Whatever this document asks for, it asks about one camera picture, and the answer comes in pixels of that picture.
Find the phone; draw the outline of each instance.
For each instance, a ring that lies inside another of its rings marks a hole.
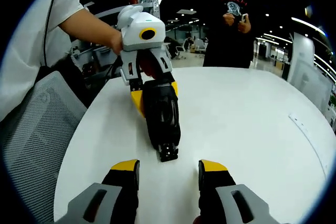
[[[246,15],[247,15],[247,13],[245,13],[245,14],[242,15],[242,21],[243,21],[243,22],[246,21],[246,18],[245,18]]]

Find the white shirt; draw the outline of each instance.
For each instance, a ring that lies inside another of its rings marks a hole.
[[[8,44],[0,68],[0,121],[22,102],[44,65],[43,39],[50,3],[35,0]],[[71,49],[69,36],[58,25],[81,9],[79,0],[54,0],[46,39],[49,67]]]

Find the yellow circular sensor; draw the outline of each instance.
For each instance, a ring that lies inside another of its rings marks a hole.
[[[154,28],[145,28],[140,32],[140,39],[149,40],[154,38],[156,30]]]

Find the white robot head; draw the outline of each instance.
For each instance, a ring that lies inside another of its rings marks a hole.
[[[143,6],[125,7],[118,15],[117,27],[121,29],[124,51],[161,47],[165,38],[165,25]]]

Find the desk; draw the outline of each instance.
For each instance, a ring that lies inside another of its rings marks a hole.
[[[269,204],[279,222],[298,223],[319,197],[325,177],[316,153],[288,115],[295,113],[305,124],[328,175],[336,140],[320,111],[266,71],[181,68],[173,75],[179,88],[178,159],[159,162],[129,87],[121,78],[112,79],[66,151],[55,191],[55,220],[75,196],[102,182],[112,165],[138,158],[136,223],[192,223],[199,214],[198,160],[203,158],[225,165],[237,184]]]

